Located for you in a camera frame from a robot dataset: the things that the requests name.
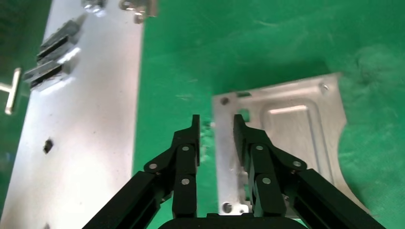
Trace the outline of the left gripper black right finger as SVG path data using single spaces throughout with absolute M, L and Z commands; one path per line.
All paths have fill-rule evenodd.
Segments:
M 276 218 L 289 227 L 291 208 L 300 228 L 380 229 L 382 225 L 301 159 L 275 147 L 265 131 L 234 116 L 234 143 L 248 174 L 254 216 Z

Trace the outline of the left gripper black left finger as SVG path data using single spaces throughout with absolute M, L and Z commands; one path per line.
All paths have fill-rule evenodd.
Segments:
M 173 219 L 162 229 L 187 229 L 197 217 L 196 174 L 200 117 L 176 131 L 171 146 L 144 165 L 91 219 L 86 229 L 145 229 L 162 203 L 172 199 Z

